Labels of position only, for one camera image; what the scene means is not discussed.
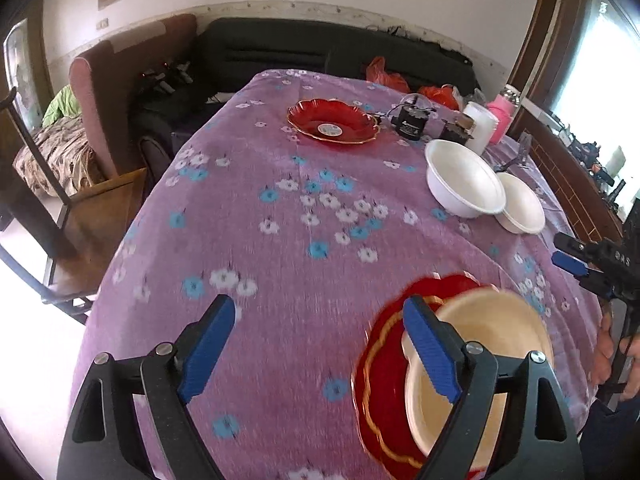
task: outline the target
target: green cloth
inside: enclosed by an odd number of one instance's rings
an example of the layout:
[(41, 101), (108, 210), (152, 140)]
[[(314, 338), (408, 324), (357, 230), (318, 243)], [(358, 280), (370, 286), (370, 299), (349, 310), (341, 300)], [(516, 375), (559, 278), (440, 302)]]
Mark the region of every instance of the green cloth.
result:
[(71, 86), (67, 85), (49, 103), (42, 118), (42, 127), (51, 126), (62, 117), (74, 118), (78, 115), (80, 115), (80, 103), (71, 90)]

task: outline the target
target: floor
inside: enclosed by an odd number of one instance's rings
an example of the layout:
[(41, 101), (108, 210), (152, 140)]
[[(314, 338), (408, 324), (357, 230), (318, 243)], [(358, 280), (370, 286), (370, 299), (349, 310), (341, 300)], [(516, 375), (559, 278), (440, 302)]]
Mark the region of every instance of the floor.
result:
[[(61, 203), (46, 198), (57, 218)], [(44, 275), (46, 254), (14, 221), (2, 244), (33, 276)], [(56, 468), (69, 410), (69, 391), (84, 327), (40, 297), (0, 262), (0, 416), (44, 480)]]

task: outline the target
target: white bowl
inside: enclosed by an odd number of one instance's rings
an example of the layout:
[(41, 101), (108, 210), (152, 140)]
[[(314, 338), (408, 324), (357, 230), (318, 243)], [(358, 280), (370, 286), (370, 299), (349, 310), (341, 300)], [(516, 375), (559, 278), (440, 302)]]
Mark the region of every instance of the white bowl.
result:
[(427, 184), (432, 195), (450, 213), (462, 218), (495, 215), (506, 197), (494, 170), (462, 144), (435, 139), (424, 149)]
[(507, 197), (504, 211), (495, 216), (500, 225), (514, 234), (537, 235), (545, 227), (540, 199), (527, 184), (511, 173), (498, 173)]

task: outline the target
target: red plastic bag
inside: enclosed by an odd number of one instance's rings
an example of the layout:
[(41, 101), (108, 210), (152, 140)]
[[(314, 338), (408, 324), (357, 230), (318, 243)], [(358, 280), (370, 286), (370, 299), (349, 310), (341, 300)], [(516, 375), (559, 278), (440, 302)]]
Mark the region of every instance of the red plastic bag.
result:
[(451, 110), (460, 110), (458, 101), (453, 97), (453, 88), (450, 86), (443, 86), (442, 88), (438, 88), (437, 86), (421, 86), (418, 94), (422, 94)]
[(376, 56), (367, 66), (367, 81), (388, 86), (404, 94), (408, 94), (411, 91), (404, 77), (400, 74), (388, 74), (385, 72), (385, 58), (382, 56)]

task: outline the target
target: brown armchair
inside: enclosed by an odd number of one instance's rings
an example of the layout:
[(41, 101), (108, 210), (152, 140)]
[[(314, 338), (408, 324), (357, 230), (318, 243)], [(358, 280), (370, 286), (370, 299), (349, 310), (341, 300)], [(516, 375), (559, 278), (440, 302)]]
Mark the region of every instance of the brown armchair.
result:
[(71, 88), (82, 108), (89, 145), (107, 178), (144, 165), (127, 121), (136, 80), (179, 56), (195, 36), (195, 16), (178, 14), (101, 41), (71, 63)]

